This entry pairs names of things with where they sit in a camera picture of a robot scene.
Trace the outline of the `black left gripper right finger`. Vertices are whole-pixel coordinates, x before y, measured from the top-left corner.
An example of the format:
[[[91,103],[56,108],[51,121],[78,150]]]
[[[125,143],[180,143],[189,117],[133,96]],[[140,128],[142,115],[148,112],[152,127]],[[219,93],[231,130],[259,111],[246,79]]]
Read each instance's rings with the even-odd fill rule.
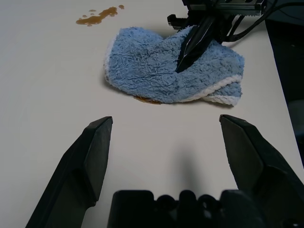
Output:
[[[227,114],[219,121],[238,189],[253,198],[272,228],[302,228],[304,185],[282,154],[249,122]]]

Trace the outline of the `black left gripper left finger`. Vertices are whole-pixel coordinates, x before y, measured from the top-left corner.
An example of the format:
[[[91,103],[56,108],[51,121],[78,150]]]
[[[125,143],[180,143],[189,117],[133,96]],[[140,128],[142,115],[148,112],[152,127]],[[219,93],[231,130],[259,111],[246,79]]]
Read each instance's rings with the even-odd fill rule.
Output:
[[[113,119],[91,122],[62,156],[43,192],[28,228],[79,228],[99,200],[107,164]]]

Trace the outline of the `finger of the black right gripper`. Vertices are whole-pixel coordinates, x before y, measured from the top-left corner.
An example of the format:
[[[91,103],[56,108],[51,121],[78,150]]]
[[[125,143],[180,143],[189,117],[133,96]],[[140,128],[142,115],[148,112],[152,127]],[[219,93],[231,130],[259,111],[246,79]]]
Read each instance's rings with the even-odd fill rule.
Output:
[[[198,60],[212,41],[222,44],[222,15],[188,16],[190,32],[184,39],[177,60],[176,72],[180,73]]]
[[[167,17],[169,26],[173,29],[184,29],[189,26],[190,21],[188,18],[178,18],[175,14],[171,14]]]

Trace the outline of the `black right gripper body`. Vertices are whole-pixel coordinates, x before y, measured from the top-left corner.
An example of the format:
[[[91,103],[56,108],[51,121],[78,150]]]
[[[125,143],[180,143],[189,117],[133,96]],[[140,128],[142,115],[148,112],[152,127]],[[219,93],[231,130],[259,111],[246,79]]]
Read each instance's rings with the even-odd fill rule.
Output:
[[[261,16],[266,0],[183,0],[188,10],[212,11],[229,15]]]

